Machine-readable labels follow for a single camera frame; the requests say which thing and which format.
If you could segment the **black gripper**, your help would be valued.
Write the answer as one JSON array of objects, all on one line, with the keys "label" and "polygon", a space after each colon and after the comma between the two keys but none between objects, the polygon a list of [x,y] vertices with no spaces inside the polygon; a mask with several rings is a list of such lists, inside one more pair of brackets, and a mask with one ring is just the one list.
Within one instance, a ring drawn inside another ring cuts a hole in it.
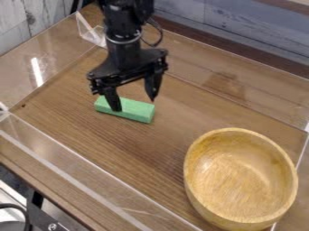
[{"label": "black gripper", "polygon": [[152,100],[160,94],[164,74],[168,70],[168,50],[143,49],[137,42],[109,49],[105,62],[89,73],[91,92],[105,95],[115,112],[122,111],[117,88],[138,79],[145,79],[145,91]]}]

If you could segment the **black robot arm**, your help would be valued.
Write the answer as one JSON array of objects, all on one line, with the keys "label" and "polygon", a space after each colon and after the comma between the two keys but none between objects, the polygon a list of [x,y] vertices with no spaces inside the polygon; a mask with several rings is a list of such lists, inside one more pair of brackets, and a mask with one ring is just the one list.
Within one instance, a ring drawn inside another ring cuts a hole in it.
[{"label": "black robot arm", "polygon": [[[160,49],[164,30],[153,19],[156,0],[98,0],[105,14],[107,57],[89,73],[91,92],[106,97],[107,104],[122,111],[118,87],[145,79],[145,91],[156,100],[165,72],[168,71],[168,50]],[[160,39],[142,47],[142,27],[152,24],[160,31]]]}]

